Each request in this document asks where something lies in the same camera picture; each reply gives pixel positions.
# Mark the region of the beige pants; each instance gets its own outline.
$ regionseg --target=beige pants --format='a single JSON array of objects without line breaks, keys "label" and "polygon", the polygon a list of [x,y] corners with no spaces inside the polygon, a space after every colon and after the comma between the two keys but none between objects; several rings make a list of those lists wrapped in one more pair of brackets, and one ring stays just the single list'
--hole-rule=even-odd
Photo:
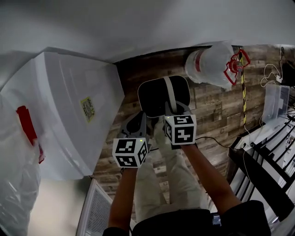
[{"label": "beige pants", "polygon": [[177,210],[207,209],[207,196],[197,180],[187,168],[179,150],[172,150],[170,141],[158,122],[154,137],[159,151],[166,162],[166,172],[170,190],[170,204],[167,204],[149,156],[139,168],[135,188],[136,221]]}]

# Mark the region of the black shirt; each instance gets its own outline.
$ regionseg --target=black shirt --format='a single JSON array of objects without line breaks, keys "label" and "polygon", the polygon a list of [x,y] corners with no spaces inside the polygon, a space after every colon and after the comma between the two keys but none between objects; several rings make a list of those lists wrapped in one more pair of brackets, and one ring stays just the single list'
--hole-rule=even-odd
[{"label": "black shirt", "polygon": [[[212,224],[208,210],[193,209],[157,215],[138,223],[132,232],[135,236],[151,235],[224,235],[264,236],[271,235],[263,204],[248,201],[226,211],[221,216],[221,227]],[[103,236],[128,236],[119,228],[108,228]]]}]

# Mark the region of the white vent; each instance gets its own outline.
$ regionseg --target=white vent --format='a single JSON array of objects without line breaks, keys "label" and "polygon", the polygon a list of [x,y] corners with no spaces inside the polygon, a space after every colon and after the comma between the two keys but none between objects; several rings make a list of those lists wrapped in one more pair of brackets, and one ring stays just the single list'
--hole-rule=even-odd
[{"label": "white vent", "polygon": [[101,236],[107,228],[112,199],[92,179],[78,226],[77,236]]}]

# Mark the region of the black sleeve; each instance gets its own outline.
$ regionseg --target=black sleeve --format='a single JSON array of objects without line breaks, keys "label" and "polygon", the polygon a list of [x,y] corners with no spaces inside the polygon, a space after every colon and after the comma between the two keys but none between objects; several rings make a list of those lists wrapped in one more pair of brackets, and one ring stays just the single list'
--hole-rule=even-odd
[{"label": "black sleeve", "polygon": [[121,228],[111,227],[111,228],[107,228],[103,232],[102,236],[129,236],[129,234]]},{"label": "black sleeve", "polygon": [[227,210],[221,217],[227,235],[271,235],[262,202],[247,201]]}]

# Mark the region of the person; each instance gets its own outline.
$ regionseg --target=person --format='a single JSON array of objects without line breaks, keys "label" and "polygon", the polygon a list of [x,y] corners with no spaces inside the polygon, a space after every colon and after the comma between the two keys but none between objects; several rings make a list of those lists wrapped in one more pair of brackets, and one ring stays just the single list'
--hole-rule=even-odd
[{"label": "person", "polygon": [[124,170],[103,236],[129,234],[133,198],[137,225],[132,235],[135,236],[271,235],[263,204],[260,201],[242,203],[196,145],[183,145],[181,149],[220,215],[221,227],[213,225],[206,193],[188,169],[180,150],[171,149],[162,127],[159,121],[154,137],[166,162],[170,203],[165,201],[148,154],[139,169]]}]

